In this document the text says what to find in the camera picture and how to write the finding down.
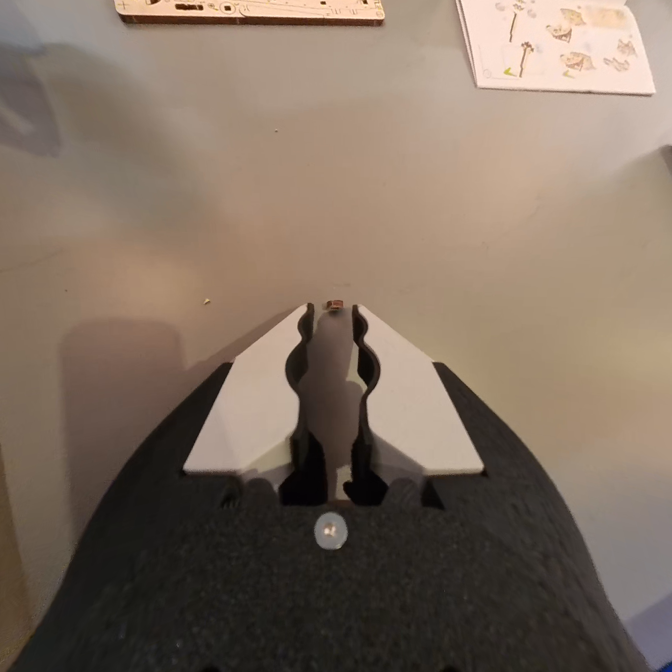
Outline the laser-cut wooden puzzle sheet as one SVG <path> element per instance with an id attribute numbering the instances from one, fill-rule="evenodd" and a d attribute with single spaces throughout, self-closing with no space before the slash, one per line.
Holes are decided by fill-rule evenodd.
<path id="1" fill-rule="evenodd" d="M 127 24 L 381 26 L 381 1 L 114 1 Z"/>

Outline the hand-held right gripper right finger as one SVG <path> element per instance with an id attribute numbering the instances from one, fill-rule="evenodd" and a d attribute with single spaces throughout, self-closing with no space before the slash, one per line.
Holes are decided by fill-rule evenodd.
<path id="1" fill-rule="evenodd" d="M 351 475 L 355 505 L 380 505 L 392 483 L 483 476 L 484 463 L 444 386 L 438 363 L 363 305 L 352 308 L 364 383 Z"/>

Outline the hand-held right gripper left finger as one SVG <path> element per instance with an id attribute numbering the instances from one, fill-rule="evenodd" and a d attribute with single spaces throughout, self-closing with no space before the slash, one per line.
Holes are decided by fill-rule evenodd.
<path id="1" fill-rule="evenodd" d="M 314 305 L 302 304 L 235 357 L 185 474 L 264 478 L 284 505 L 326 503 L 324 451 L 299 389 L 314 320 Z"/>

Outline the white instruction booklet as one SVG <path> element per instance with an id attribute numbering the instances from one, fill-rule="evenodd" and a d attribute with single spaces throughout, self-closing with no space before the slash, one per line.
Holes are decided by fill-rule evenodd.
<path id="1" fill-rule="evenodd" d="M 456 8 L 479 89 L 656 93 L 625 1 L 456 1 Z"/>

